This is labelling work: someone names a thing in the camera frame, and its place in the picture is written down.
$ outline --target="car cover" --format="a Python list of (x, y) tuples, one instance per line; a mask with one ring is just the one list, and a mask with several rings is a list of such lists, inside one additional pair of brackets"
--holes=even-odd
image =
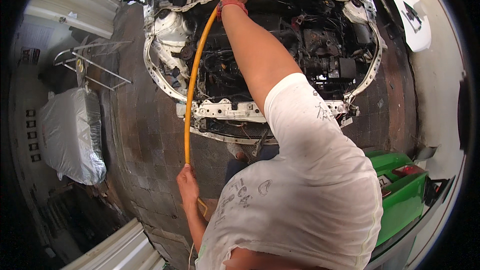
[(42, 159), (63, 175), (85, 185), (105, 179), (99, 98), (85, 87), (55, 95), (39, 111)]

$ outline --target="foot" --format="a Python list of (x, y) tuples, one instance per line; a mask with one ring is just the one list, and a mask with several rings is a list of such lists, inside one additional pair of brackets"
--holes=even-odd
[(235, 157), (235, 159), (248, 163), (250, 161), (247, 154), (243, 151), (242, 147), (240, 147), (237, 143), (227, 143), (226, 148), (228, 151)]

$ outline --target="jeans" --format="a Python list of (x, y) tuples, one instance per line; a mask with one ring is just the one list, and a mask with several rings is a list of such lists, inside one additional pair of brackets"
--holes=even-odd
[[(264, 145), (260, 150), (260, 155), (257, 161), (268, 161), (273, 159), (279, 153), (278, 145)], [(248, 166), (248, 163), (238, 159), (231, 159), (226, 163), (225, 185), (238, 172), (242, 171)]]

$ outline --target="car engine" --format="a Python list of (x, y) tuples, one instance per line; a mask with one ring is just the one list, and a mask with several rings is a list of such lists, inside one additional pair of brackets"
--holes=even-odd
[[(361, 6), (359, 0), (351, 0)], [(194, 32), (177, 54), (193, 64), (195, 42), (200, 39), (206, 15), (215, 6), (199, 4), (184, 13)], [(362, 81), (375, 51), (372, 31), (366, 24), (352, 23), (336, 0), (248, 0), (249, 17), (273, 34), (290, 52), (310, 84), (325, 100), (341, 100)], [(215, 21), (201, 56), (194, 99), (211, 102), (252, 101), (235, 62), (225, 29)]]

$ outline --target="yellow hose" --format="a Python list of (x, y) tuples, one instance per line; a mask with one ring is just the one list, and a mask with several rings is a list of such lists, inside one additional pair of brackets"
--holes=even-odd
[[(213, 9), (212, 15), (208, 18), (207, 24), (201, 33), (200, 42), (198, 42), (197, 52), (195, 53), (195, 59), (193, 60), (193, 67), (191, 68), (190, 82), (188, 85), (187, 93), (187, 109), (185, 111), (185, 132), (184, 132), (184, 141), (185, 141), (185, 163), (190, 164), (190, 119), (192, 117), (192, 101), (194, 100), (194, 90), (195, 82), (197, 81), (197, 72), (198, 66), (200, 65), (200, 58), (202, 56), (202, 51), (204, 50), (205, 42), (207, 41), (208, 33), (212, 27), (215, 18), (217, 17), (217, 7)], [(200, 198), (198, 198), (198, 203), (201, 204), (205, 211), (203, 216), (207, 214), (207, 204)]]

